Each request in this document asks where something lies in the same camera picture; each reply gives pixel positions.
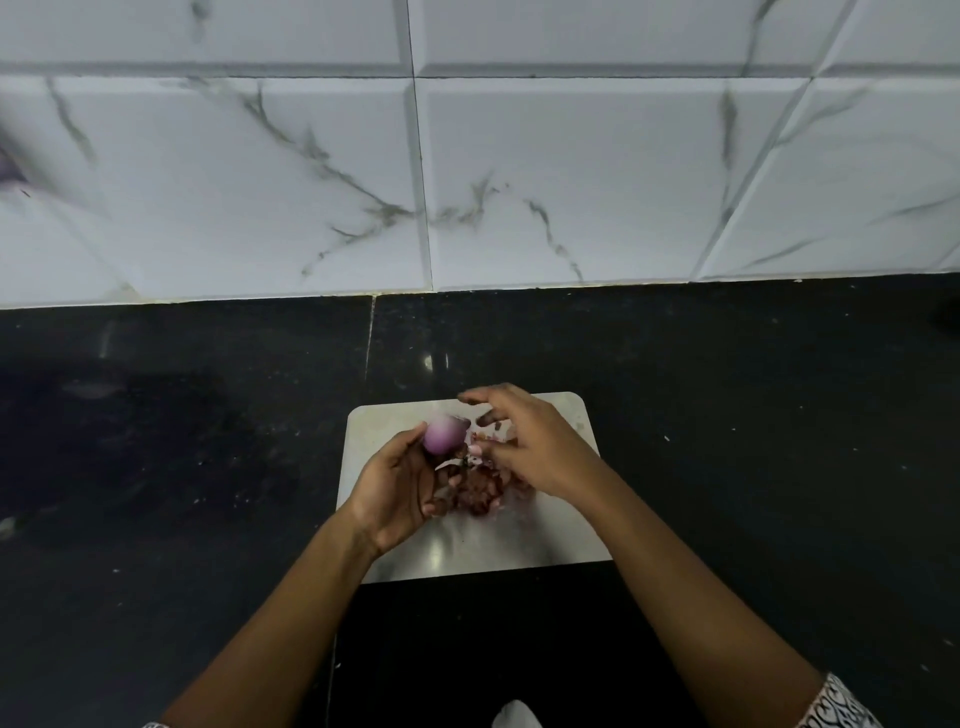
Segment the person's left hand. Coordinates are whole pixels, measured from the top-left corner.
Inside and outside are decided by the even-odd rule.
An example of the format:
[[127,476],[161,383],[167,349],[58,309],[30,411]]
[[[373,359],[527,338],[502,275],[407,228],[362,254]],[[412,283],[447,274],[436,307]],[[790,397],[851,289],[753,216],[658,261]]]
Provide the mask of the person's left hand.
[[366,461],[339,512],[371,559],[392,551],[428,520],[441,516],[433,501],[442,483],[436,462],[420,442],[398,467],[392,467],[392,439]]

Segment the person's right hand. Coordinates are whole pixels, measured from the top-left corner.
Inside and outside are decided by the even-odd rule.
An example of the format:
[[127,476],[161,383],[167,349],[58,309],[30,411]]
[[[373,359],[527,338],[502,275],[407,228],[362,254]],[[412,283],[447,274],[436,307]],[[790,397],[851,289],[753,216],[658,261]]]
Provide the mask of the person's right hand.
[[510,420],[518,452],[512,461],[492,461],[508,468],[536,490],[579,504],[582,495],[602,483],[611,469],[551,403],[512,383],[488,385],[457,395],[459,402],[488,405],[477,424]]

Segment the peeled purple onion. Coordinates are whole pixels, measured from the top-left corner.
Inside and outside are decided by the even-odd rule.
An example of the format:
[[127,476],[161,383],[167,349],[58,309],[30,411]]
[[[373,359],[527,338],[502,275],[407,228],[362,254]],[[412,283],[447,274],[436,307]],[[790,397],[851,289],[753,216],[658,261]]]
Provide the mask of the peeled purple onion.
[[432,418],[422,436],[422,446],[427,454],[445,456],[457,452],[466,443],[473,426],[470,419],[441,414]]

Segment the person's left forearm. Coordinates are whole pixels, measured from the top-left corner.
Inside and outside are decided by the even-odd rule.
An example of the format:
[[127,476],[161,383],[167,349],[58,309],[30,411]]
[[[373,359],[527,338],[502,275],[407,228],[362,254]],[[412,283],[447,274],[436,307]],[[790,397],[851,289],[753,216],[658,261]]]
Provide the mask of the person's left forearm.
[[293,728],[377,555],[356,517],[339,509],[160,722],[166,728]]

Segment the person's right forearm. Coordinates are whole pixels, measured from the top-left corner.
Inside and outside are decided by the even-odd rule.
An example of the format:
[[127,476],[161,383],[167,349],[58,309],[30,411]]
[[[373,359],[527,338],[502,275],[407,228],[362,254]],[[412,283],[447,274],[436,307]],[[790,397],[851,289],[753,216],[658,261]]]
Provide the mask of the person's right forearm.
[[825,677],[604,462],[567,497],[711,728],[795,728]]

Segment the pile of onion peels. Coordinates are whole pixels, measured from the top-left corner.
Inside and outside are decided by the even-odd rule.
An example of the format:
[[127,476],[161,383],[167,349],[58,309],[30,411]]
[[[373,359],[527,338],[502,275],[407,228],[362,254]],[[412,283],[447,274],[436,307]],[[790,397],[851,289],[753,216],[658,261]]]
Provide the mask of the pile of onion peels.
[[469,455],[469,443],[474,440],[506,441],[513,438],[517,438],[516,428],[510,419],[486,427],[473,422],[465,443],[457,451],[444,456],[428,453],[437,461],[435,471],[441,474],[440,486],[433,495],[438,515],[489,516],[508,504],[530,501],[535,497],[535,489],[510,468]]

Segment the steel cutting board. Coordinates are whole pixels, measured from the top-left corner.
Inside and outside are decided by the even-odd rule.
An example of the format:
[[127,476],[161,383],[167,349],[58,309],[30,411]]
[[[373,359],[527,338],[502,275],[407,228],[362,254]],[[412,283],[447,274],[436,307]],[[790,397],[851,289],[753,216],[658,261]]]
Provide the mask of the steel cutting board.
[[[341,506],[363,466],[397,432],[436,415],[473,422],[488,409],[454,398],[363,405],[345,425],[337,496]],[[565,501],[538,493],[510,495],[491,514],[451,510],[431,519],[408,540],[376,560],[366,585],[434,577],[611,561],[611,555],[582,515]]]

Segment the white cloth piece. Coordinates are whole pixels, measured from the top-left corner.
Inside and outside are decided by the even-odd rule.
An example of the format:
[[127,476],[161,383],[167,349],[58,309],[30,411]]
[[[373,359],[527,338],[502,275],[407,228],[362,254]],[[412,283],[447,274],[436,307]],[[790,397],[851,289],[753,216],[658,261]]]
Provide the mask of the white cloth piece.
[[544,728],[534,711],[521,700],[511,700],[494,717],[490,728]]

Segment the patterned white sleeve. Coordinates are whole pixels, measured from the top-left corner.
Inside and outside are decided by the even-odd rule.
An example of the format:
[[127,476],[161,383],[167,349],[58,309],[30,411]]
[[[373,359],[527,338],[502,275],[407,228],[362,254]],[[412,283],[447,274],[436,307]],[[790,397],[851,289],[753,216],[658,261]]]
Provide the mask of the patterned white sleeve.
[[832,672],[795,728],[883,728],[882,723]]

